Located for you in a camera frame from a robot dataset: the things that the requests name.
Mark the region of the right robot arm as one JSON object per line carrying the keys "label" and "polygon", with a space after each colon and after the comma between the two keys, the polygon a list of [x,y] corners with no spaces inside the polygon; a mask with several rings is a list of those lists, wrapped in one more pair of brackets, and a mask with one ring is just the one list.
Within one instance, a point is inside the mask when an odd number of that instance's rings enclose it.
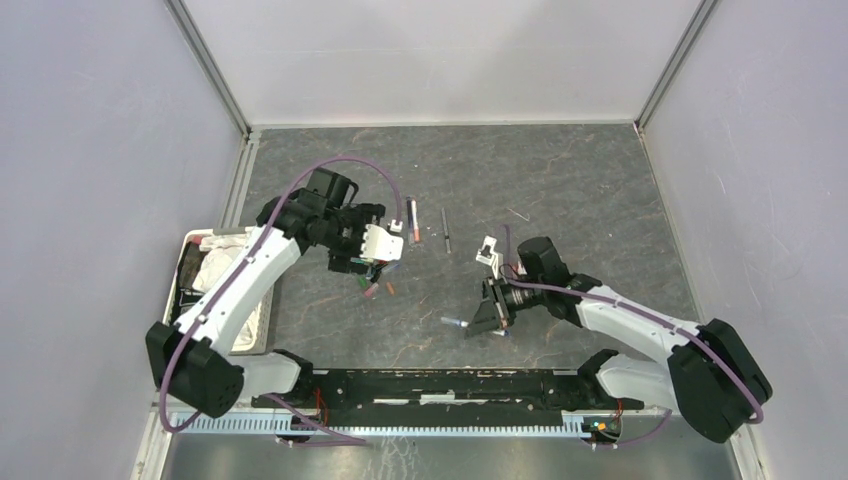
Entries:
{"label": "right robot arm", "polygon": [[570,271],[548,237],[522,242],[518,265],[496,246],[487,236],[475,254],[490,274],[477,311],[463,326],[468,335],[506,333],[520,312],[541,307],[643,356],[607,350],[587,361],[577,382],[585,405],[602,408],[615,398],[663,407],[715,443],[763,421],[773,388],[728,322],[714,318],[700,324],[631,301],[594,277]]}

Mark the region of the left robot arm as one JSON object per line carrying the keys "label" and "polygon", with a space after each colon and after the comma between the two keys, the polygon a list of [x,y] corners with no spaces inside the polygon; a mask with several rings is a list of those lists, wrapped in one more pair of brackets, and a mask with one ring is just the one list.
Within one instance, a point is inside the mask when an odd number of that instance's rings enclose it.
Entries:
{"label": "left robot arm", "polygon": [[382,204],[358,203],[357,183],[324,165],[302,173],[271,200],[246,244],[213,286],[168,324],[154,324],[145,343],[159,403],[168,397],[210,418],[243,398],[274,393],[290,407],[306,405],[314,381],[291,354],[232,356],[248,317],[276,281],[311,247],[324,247],[339,273],[400,259],[404,204],[386,223]]}

